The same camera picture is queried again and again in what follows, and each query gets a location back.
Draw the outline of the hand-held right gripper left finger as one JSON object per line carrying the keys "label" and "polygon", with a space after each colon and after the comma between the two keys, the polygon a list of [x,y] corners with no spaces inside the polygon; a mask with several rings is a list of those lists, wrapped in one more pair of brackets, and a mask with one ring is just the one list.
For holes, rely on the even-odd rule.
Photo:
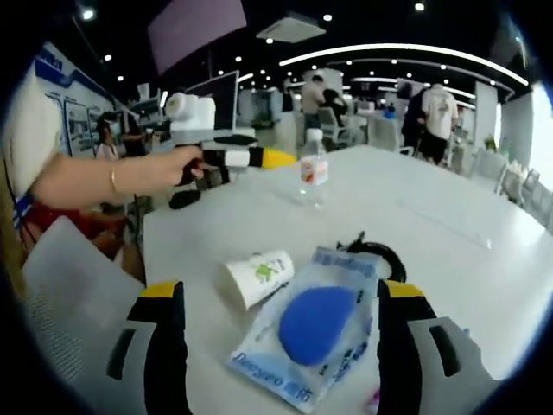
{"label": "hand-held right gripper left finger", "polygon": [[138,296],[106,364],[107,414],[189,414],[184,285]]}

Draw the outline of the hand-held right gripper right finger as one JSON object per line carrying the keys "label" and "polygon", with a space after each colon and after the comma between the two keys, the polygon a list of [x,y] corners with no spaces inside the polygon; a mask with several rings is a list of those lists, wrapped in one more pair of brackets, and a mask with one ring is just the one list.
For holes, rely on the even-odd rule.
{"label": "hand-held right gripper right finger", "polygon": [[378,414],[471,414],[488,396],[481,350],[414,285],[378,282]]}

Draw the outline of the person's left hand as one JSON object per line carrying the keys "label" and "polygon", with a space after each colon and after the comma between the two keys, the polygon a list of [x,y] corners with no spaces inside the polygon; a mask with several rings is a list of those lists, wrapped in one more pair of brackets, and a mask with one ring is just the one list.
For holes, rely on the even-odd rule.
{"label": "person's left hand", "polygon": [[200,176],[200,168],[194,167],[197,162],[203,162],[202,150],[197,146],[127,158],[111,168],[111,188],[119,194],[150,195],[178,185],[187,168],[191,169],[193,176]]}

